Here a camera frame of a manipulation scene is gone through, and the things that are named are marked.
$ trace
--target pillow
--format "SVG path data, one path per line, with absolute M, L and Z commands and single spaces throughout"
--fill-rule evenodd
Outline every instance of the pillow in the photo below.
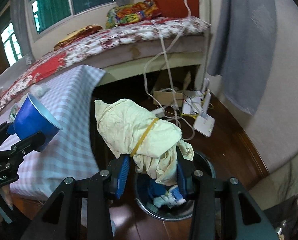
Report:
M 8 67 L 0 75 L 0 96 L 30 67 L 31 59 L 29 55 L 23 56 L 12 66 Z
M 151 20 L 159 15 L 161 15 L 161 11 L 154 2 L 139 2 L 116 6 L 107 13 L 106 28 Z
M 79 30 L 76 30 L 70 34 L 68 34 L 67 37 L 65 37 L 63 40 L 59 41 L 55 46 L 54 50 L 58 50 L 60 48 L 63 48 L 65 46 L 68 46 L 69 44 L 73 43 L 74 41 L 78 41 L 86 36 L 89 36 L 91 34 L 97 33 L 102 30 L 102 27 L 99 25 L 88 25 L 86 27 L 83 27 Z

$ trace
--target colorful pillow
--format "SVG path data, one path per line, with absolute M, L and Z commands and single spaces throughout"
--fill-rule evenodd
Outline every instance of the colorful pillow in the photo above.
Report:
M 79 30 L 76 30 L 76 31 L 68 34 L 68 36 L 65 37 L 62 41 L 59 41 L 54 46 L 54 50 L 68 46 L 69 44 L 73 43 L 74 41 L 78 41 L 86 36 L 89 36 L 91 34 L 99 32 L 101 30 L 102 30 L 102 27 L 99 25 L 88 25 L 86 27 L 83 27 Z
M 154 2 L 139 2 L 116 6 L 108 11 L 106 28 L 151 20 L 160 14 L 161 11 Z

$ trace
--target checkered tablecloth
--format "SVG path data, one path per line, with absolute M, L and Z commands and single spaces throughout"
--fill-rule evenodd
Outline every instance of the checkered tablecloth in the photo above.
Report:
M 10 184 L 11 192 L 46 200 L 64 178 L 84 179 L 99 171 L 91 150 L 89 115 L 92 91 L 104 74 L 102 69 L 80 65 L 45 83 L 50 90 L 40 101 L 63 130 L 44 151 L 33 151 L 24 157 L 19 180 Z M 0 116 L 0 124 L 8 121 L 9 113 L 10 110 Z M 0 150 L 11 149 L 19 140 L 17 135 L 9 136 Z

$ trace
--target yellow strap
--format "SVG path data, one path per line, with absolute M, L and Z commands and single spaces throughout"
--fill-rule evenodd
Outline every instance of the yellow strap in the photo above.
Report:
M 130 157 L 133 157 L 138 148 L 140 147 L 140 145 L 142 144 L 142 142 L 144 141 L 144 139 L 146 138 L 147 134 L 149 133 L 150 129 L 153 127 L 154 123 L 157 122 L 159 120 L 158 117 L 156 117 L 155 119 L 153 119 L 153 121 L 151 122 L 150 125 L 148 125 L 147 129 L 145 130 L 145 132 L 142 134 L 142 136 L 140 137 L 139 141 L 137 142 L 136 146 L 134 147 L 134 149 L 132 150 L 132 152 L 130 153 Z

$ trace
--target blue cup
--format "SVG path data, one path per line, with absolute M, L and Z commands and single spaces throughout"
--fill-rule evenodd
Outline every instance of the blue cup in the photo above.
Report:
M 21 140 L 38 131 L 42 132 L 45 135 L 45 143 L 36 149 L 41 152 L 62 129 L 61 124 L 49 110 L 33 94 L 28 93 L 28 97 L 7 132 L 17 134 Z

